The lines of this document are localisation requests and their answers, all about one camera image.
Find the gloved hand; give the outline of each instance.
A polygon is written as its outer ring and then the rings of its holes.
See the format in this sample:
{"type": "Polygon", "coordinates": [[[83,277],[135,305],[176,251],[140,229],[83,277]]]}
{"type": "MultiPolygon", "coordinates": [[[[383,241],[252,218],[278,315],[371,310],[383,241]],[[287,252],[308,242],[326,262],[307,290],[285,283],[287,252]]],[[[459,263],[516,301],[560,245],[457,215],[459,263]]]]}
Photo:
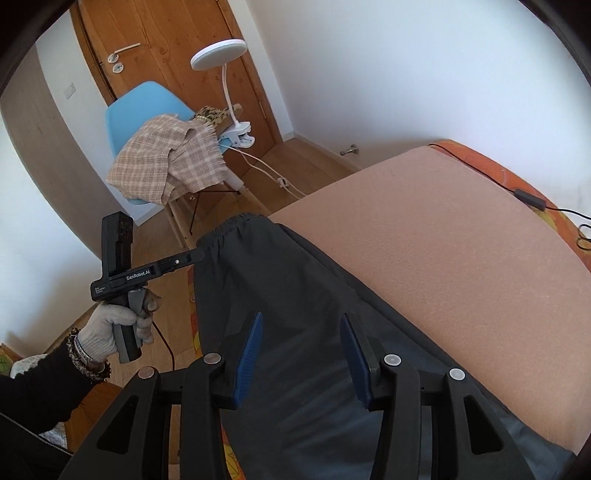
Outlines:
{"type": "Polygon", "coordinates": [[[117,351],[113,337],[113,324],[133,325],[137,322],[136,335],[144,343],[152,343],[153,313],[160,307],[160,297],[147,291],[142,315],[120,305],[101,302],[90,316],[86,326],[78,333],[78,341],[86,354],[97,364],[104,363],[109,355],[117,351]]]}

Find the trigger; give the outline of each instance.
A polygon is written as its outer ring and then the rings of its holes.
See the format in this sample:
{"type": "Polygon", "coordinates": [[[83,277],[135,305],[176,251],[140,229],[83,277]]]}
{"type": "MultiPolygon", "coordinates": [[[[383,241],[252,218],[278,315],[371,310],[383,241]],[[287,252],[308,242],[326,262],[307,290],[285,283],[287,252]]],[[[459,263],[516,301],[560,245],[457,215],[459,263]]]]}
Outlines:
{"type": "Polygon", "coordinates": [[[129,301],[129,308],[137,315],[142,315],[144,311],[144,300],[146,298],[146,289],[145,288],[136,288],[135,290],[131,290],[127,294],[127,299],[129,301]]]}

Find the light switch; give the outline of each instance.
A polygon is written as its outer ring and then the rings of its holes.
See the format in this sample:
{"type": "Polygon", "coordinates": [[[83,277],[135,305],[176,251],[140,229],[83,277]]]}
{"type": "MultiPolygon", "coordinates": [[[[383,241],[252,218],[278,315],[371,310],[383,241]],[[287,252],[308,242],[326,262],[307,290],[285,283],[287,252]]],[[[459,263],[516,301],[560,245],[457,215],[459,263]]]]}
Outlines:
{"type": "Polygon", "coordinates": [[[70,98],[72,95],[74,95],[74,92],[76,91],[76,87],[74,86],[73,83],[69,84],[66,89],[64,90],[64,96],[66,97],[66,99],[70,98]]]}

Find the checkered blanket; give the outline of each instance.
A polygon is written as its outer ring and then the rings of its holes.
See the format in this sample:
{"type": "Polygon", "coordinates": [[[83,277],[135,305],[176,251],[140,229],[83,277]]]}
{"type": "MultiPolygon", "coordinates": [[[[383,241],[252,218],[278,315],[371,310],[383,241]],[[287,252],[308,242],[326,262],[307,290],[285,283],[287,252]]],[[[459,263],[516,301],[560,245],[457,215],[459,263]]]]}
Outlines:
{"type": "Polygon", "coordinates": [[[127,199],[165,205],[185,193],[219,184],[227,176],[214,127],[159,115],[125,144],[107,182],[127,199]]]}

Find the pink mattress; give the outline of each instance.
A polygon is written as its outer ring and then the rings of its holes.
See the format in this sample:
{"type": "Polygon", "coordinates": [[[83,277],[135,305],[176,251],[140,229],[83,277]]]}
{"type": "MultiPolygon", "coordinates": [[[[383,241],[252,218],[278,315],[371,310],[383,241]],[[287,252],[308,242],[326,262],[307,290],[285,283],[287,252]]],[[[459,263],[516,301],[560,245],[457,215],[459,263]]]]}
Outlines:
{"type": "Polygon", "coordinates": [[[428,147],[274,214],[547,440],[591,432],[591,274],[534,212],[428,147]]]}

